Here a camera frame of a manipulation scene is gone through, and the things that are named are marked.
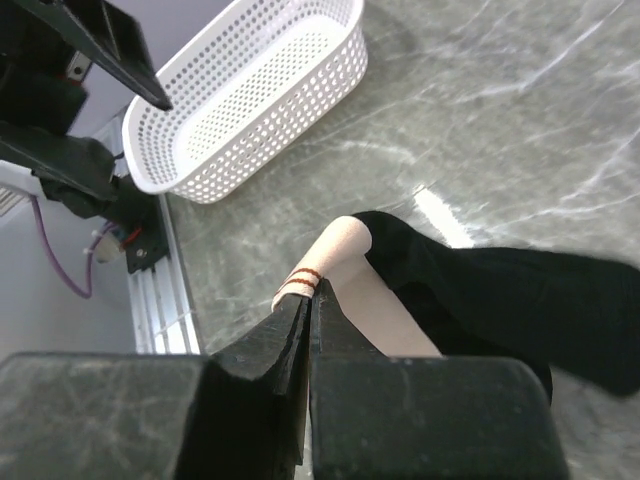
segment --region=white basket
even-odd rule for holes
[[[174,108],[137,97],[123,125],[136,185],[216,202],[363,77],[363,0],[236,0],[159,72]]]

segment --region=black fabric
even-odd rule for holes
[[[616,395],[640,389],[640,272],[621,262],[516,248],[451,249],[363,212],[366,257],[445,355],[519,358],[551,394],[547,364]]]

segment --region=marble table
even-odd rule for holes
[[[364,209],[452,246],[640,261],[638,25],[634,0],[369,0],[351,96],[218,204],[170,198],[205,349]],[[553,411],[576,479],[638,478],[640,400],[558,374]]]

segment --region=vent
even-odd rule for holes
[[[24,200],[24,196],[0,187],[0,218],[9,213],[22,200]]]

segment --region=beige fabric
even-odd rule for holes
[[[332,284],[347,318],[387,356],[441,356],[420,330],[398,297],[387,288],[364,254],[371,248],[371,234],[355,217],[333,221],[311,246],[283,284],[302,280],[317,285],[319,279],[301,268],[313,270]],[[284,286],[273,300],[275,309],[288,293],[311,298],[313,287],[303,283]]]

